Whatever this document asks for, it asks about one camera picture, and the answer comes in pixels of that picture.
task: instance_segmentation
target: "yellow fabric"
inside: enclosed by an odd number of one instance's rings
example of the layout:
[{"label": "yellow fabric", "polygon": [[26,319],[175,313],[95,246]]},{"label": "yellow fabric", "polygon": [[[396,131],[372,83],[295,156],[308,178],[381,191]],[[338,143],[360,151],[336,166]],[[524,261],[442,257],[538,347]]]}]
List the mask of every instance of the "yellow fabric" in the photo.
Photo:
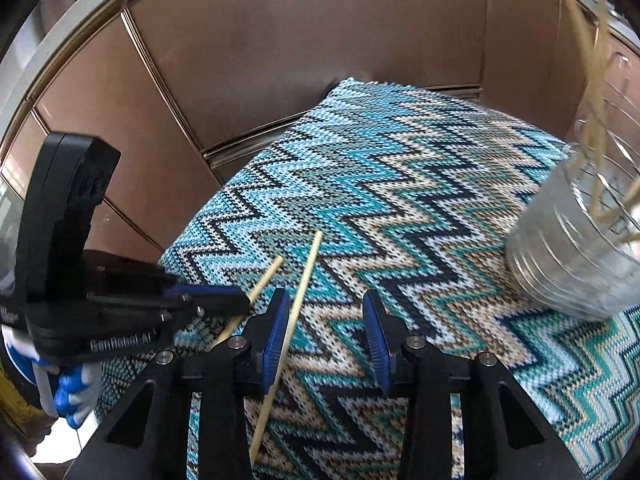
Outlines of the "yellow fabric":
[{"label": "yellow fabric", "polygon": [[0,413],[4,420],[28,437],[35,426],[50,426],[51,418],[24,400],[0,363]]}]

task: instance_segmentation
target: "table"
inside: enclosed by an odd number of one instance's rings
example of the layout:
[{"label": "table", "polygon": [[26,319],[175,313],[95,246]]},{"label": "table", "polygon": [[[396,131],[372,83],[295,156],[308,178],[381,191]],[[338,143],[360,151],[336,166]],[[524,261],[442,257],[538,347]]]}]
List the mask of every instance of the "table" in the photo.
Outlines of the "table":
[{"label": "table", "polygon": [[[527,123],[411,87],[347,80],[260,152],[193,218],[161,263],[191,283],[249,291],[276,254],[290,293],[322,247],[255,467],[260,479],[392,479],[406,401],[375,385],[360,301],[446,352],[489,350],[551,422],[588,479],[605,478],[639,425],[640,308],[604,323],[535,309],[510,287],[504,239],[563,143]],[[198,351],[224,320],[177,334]],[[148,356],[108,362],[98,418]],[[255,422],[258,404],[246,403]],[[197,461],[192,405],[190,470]],[[453,409],[454,476],[462,474]]]}]

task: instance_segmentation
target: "blue and white glove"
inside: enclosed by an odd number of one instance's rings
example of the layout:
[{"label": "blue and white glove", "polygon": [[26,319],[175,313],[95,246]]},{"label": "blue and white glove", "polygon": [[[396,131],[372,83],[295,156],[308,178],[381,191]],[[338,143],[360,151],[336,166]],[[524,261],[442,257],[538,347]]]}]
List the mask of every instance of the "blue and white glove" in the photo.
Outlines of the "blue and white glove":
[{"label": "blue and white glove", "polygon": [[[28,334],[2,325],[7,355],[15,368],[38,387],[42,409],[50,416],[63,416],[77,430],[94,409],[100,393],[102,367],[88,363],[60,369],[46,362],[36,351]],[[49,382],[54,375],[54,394]]]}]

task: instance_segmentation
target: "tablecloth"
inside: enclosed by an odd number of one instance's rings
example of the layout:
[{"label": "tablecloth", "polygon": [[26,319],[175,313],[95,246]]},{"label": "tablecloth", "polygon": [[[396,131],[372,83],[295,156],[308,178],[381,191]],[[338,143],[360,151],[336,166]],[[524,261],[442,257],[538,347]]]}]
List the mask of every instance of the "tablecloth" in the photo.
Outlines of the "tablecloth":
[{"label": "tablecloth", "polygon": [[[639,423],[640,309],[592,323],[534,308],[512,290],[503,254],[562,146],[475,104],[347,80],[197,213],[161,263],[191,283],[249,291],[282,254],[256,312],[276,286],[295,293],[314,232],[324,231],[256,478],[395,478],[406,401],[376,388],[360,307],[368,288],[445,352],[494,352],[588,479],[615,468]],[[195,321],[176,348],[203,349],[224,321]],[[148,358],[105,363],[98,418]],[[246,402],[250,424],[258,406]],[[189,476],[197,399],[192,411]],[[454,407],[454,476],[459,416]]]}]

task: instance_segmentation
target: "screw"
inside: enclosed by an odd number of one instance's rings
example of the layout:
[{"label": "screw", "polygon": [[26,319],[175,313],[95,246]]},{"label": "screw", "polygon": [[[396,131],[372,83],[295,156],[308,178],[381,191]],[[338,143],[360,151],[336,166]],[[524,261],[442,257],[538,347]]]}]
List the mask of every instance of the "screw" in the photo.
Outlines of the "screw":
[{"label": "screw", "polygon": [[478,354],[478,360],[484,366],[494,366],[498,362],[498,358],[491,352],[480,352]]},{"label": "screw", "polygon": [[239,350],[241,348],[244,348],[244,346],[246,345],[246,339],[241,335],[235,335],[229,338],[227,344],[229,345],[229,348]]},{"label": "screw", "polygon": [[418,335],[412,335],[408,337],[405,343],[409,348],[414,348],[415,350],[424,348],[424,346],[426,345],[426,342],[424,341],[424,339],[422,339]]},{"label": "screw", "polygon": [[156,354],[156,363],[167,365],[174,359],[174,353],[169,350],[162,350]]}]

